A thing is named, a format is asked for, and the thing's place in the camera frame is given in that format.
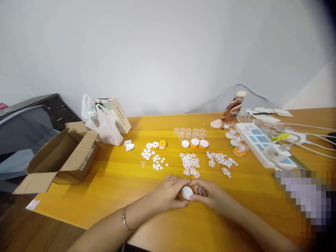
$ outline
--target white cap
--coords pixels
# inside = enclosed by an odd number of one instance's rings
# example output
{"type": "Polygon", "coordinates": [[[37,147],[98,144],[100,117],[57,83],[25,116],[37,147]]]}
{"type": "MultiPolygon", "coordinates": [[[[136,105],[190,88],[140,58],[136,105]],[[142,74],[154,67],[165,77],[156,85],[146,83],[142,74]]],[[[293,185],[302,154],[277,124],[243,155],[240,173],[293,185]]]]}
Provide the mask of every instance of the white cap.
{"type": "Polygon", "coordinates": [[[97,115],[97,111],[96,110],[89,110],[89,112],[87,113],[90,117],[94,117],[97,115]]]}
{"type": "Polygon", "coordinates": [[[247,94],[247,92],[245,92],[245,91],[238,91],[238,92],[236,93],[236,96],[239,96],[239,97],[245,97],[246,94],[247,94]]]}

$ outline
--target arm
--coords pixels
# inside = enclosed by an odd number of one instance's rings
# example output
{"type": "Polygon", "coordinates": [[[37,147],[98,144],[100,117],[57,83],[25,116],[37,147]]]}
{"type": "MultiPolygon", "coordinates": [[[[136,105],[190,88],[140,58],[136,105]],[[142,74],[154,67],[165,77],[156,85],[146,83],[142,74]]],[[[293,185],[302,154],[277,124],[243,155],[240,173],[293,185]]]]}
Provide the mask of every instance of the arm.
{"type": "MultiPolygon", "coordinates": [[[[190,180],[168,175],[151,193],[126,208],[125,222],[128,229],[136,229],[153,215],[173,208],[183,208],[189,201],[176,200],[181,188],[190,180]]],[[[121,208],[97,222],[87,230],[68,252],[116,251],[132,234],[124,227],[121,208]]]]}
{"type": "Polygon", "coordinates": [[[231,198],[215,182],[195,179],[189,185],[195,186],[195,194],[190,197],[190,201],[201,202],[222,216],[233,220],[245,228],[265,251],[300,251],[290,240],[269,226],[259,216],[231,198]]]}

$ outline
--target wooden table surface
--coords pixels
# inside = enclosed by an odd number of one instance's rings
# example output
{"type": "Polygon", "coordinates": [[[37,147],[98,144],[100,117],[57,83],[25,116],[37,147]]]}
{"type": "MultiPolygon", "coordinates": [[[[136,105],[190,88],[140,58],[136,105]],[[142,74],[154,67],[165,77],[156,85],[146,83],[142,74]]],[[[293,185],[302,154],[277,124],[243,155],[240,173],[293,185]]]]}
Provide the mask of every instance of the wooden table surface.
{"type": "MultiPolygon", "coordinates": [[[[286,120],[304,122],[299,120],[302,117],[300,112],[292,113],[295,117],[286,120]]],[[[217,182],[238,202],[302,246],[306,242],[305,220],[295,211],[295,206],[280,196],[279,185],[271,176],[274,170],[265,169],[251,151],[244,157],[235,156],[229,141],[224,138],[225,131],[210,127],[210,122],[220,117],[221,113],[130,117],[132,129],[124,135],[124,140],[131,139],[135,144],[134,150],[126,152],[123,144],[101,144],[85,180],[77,185],[53,183],[47,193],[36,196],[40,203],[34,211],[88,229],[103,217],[153,190],[166,175],[188,177],[183,174],[179,153],[194,152],[200,160],[201,167],[197,170],[202,179],[217,182]],[[174,127],[206,129],[209,147],[205,150],[182,148],[181,141],[173,135],[174,127]],[[152,159],[146,160],[140,153],[148,142],[160,140],[166,140],[167,146],[157,149],[157,153],[166,159],[169,167],[156,171],[152,159]],[[239,163],[230,170],[232,178],[222,173],[222,166],[218,163],[214,168],[208,165],[206,151],[226,154],[239,163]],[[141,161],[146,162],[143,168],[141,161]]],[[[308,151],[295,151],[302,155],[302,159],[309,156],[308,151]]],[[[320,159],[323,162],[319,169],[329,169],[331,161],[316,157],[316,160],[320,159]]],[[[316,160],[307,158],[313,166],[316,160]]],[[[128,243],[150,251],[261,251],[244,229],[196,202],[143,223],[128,243]]]]}

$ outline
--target orange cap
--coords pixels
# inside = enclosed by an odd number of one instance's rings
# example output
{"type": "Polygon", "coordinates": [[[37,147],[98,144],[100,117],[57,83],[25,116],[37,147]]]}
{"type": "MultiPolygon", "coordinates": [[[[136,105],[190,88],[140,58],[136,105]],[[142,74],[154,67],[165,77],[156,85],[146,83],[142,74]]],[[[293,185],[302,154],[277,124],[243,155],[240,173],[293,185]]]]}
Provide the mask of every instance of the orange cap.
{"type": "Polygon", "coordinates": [[[165,141],[165,140],[161,140],[161,141],[159,142],[159,145],[162,146],[162,147],[163,147],[163,146],[166,146],[166,141],[165,141]]]}

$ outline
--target power strip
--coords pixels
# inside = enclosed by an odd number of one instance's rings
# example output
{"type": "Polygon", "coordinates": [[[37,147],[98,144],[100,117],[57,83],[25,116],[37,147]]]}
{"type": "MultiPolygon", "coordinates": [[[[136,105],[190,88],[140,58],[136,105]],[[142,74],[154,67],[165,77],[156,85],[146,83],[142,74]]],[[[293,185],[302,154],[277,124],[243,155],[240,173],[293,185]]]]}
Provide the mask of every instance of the power strip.
{"type": "MultiPolygon", "coordinates": [[[[262,166],[270,169],[277,169],[268,157],[263,153],[264,148],[271,144],[271,140],[255,125],[252,123],[237,123],[235,129],[244,139],[247,146],[251,149],[262,166]]],[[[295,163],[289,158],[279,162],[285,170],[292,170],[297,167],[295,163]]]]}

